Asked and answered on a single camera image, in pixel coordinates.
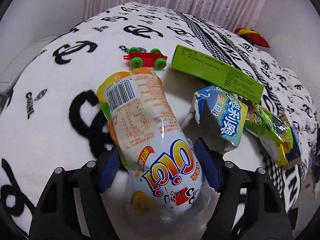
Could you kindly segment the long green cardboard box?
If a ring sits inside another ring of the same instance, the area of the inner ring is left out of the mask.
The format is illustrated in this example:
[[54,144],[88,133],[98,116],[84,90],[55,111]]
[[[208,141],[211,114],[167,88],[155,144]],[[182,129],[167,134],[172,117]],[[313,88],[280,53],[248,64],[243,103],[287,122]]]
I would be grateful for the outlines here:
[[177,45],[171,68],[208,81],[224,90],[259,103],[264,86],[242,71],[194,49]]

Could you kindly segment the red green toy car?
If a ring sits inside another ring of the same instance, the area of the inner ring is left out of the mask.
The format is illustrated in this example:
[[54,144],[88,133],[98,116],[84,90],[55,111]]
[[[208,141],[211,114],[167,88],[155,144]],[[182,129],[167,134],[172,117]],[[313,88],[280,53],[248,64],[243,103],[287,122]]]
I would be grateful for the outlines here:
[[150,52],[141,52],[137,47],[130,48],[123,56],[124,60],[129,61],[132,69],[148,67],[161,70],[167,66],[167,58],[158,48],[153,48]]

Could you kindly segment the red yellow pillow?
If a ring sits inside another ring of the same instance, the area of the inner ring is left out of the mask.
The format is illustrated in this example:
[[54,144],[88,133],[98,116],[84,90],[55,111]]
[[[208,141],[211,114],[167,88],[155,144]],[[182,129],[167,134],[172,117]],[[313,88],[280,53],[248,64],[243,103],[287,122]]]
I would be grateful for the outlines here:
[[261,33],[250,29],[248,27],[237,28],[235,29],[234,33],[252,45],[261,46],[264,48],[270,48],[268,42],[261,36]]

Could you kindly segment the white black logo blanket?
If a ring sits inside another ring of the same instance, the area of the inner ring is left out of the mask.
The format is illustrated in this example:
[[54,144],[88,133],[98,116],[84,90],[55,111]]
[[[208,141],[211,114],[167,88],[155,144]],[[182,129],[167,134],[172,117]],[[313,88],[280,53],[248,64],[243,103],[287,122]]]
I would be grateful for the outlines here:
[[125,3],[79,23],[45,46],[16,82],[1,113],[1,204],[28,238],[35,206],[57,166],[79,168],[111,148],[95,91],[109,75],[129,70],[130,47],[177,45],[223,61],[264,87],[261,105],[285,112],[299,131],[302,163],[278,167],[244,132],[226,158],[242,168],[267,169],[287,209],[298,199],[317,142],[317,112],[296,73],[270,54],[208,20],[164,7]]

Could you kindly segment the grey plastic storage box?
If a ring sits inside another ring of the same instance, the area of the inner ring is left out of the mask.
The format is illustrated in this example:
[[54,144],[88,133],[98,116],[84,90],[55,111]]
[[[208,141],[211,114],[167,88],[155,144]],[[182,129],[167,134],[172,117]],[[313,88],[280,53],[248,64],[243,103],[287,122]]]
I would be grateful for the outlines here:
[[55,37],[53,36],[31,42],[6,63],[4,67],[1,67],[1,95],[7,94],[12,89],[27,65],[54,39]]

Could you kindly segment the orange snack bag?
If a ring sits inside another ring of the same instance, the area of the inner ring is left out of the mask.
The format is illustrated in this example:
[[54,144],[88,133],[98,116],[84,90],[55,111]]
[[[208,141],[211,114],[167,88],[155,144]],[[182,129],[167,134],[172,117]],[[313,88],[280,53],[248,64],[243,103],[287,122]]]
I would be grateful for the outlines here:
[[202,171],[161,79],[147,68],[117,72],[98,87],[97,97],[129,172],[134,214],[173,217],[189,210],[200,193]]

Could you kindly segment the green yellow snack wrapper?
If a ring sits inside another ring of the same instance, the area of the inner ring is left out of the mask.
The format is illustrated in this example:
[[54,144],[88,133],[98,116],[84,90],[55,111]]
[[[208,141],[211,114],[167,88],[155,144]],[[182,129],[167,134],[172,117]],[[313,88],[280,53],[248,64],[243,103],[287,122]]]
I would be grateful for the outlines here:
[[287,122],[259,104],[246,101],[245,129],[260,140],[265,151],[278,166],[289,163],[286,155],[293,149],[293,135]]

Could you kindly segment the blue white cookie wrapper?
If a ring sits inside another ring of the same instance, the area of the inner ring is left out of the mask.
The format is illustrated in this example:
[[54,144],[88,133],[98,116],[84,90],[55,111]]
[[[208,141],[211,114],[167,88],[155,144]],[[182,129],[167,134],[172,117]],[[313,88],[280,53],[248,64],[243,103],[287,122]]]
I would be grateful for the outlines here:
[[225,154],[240,145],[248,107],[212,85],[194,93],[182,129],[192,142],[202,137],[211,150]]

